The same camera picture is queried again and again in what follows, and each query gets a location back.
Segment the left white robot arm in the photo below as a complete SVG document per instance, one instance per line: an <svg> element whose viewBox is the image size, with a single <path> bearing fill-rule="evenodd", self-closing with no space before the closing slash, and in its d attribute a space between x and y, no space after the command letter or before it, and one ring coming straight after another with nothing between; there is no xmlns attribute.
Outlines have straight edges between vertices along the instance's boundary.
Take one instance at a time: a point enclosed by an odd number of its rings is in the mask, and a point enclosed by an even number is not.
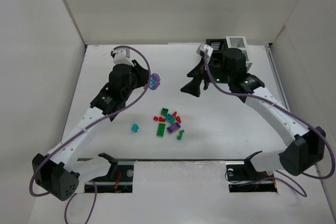
<svg viewBox="0 0 336 224"><path fill-rule="evenodd" d="M69 135L45 155L38 153L33 158L33 176L29 182L32 196L39 196L33 191L33 184L37 184L46 194L65 201L83 192L85 183L106 176L117 165L117 160L106 153L88 161L79 161L79 157L119 113L135 105L135 102L127 104L127 100L135 89L148 88L150 75L151 69L141 67L136 60L124 60L113 66L108 82Z"/></svg>

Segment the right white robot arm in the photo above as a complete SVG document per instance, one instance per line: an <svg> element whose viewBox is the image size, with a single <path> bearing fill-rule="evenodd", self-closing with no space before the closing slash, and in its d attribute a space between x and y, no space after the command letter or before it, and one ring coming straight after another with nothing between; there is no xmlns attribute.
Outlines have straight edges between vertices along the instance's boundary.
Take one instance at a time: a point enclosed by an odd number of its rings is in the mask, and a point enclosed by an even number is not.
<svg viewBox="0 0 336 224"><path fill-rule="evenodd" d="M256 111L280 136L285 144L282 151L256 151L245 158L245 169L250 173L282 169L293 176L304 174L324 158L326 134L293 115L273 97L265 84L248 73L246 56L238 48L213 50L201 44L197 49L200 62L187 74L191 81L181 92L199 97L200 85L207 90L210 83L229 87L227 95L235 96Z"/></svg>

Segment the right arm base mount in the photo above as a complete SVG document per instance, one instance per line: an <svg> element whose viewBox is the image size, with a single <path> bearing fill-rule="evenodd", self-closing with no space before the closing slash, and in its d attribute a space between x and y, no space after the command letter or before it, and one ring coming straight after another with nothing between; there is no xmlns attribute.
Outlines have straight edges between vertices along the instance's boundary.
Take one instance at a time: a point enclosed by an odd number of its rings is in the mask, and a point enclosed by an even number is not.
<svg viewBox="0 0 336 224"><path fill-rule="evenodd" d="M230 193L277 193L273 175L256 172L247 165L229 163L226 165L225 178Z"/></svg>

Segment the purple paw print lego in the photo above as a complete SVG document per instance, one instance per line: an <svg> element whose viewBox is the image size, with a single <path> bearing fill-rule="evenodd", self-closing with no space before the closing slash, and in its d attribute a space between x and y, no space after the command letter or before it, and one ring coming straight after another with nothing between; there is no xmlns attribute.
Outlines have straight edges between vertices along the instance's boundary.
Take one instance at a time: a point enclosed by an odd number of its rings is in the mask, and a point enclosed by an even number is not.
<svg viewBox="0 0 336 224"><path fill-rule="evenodd" d="M160 76L157 73L153 73L151 74L149 81L144 87L150 90L156 90L160 84L161 84Z"/></svg>

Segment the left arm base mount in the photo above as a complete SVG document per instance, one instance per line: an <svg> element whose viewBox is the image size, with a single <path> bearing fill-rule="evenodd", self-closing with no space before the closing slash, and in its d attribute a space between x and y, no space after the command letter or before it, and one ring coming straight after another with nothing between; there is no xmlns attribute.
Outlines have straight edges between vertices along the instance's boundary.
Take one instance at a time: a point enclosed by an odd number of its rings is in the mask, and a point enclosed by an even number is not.
<svg viewBox="0 0 336 224"><path fill-rule="evenodd" d="M94 178L99 194L128 194L133 191L134 163L122 162L110 167L107 175Z"/></svg>

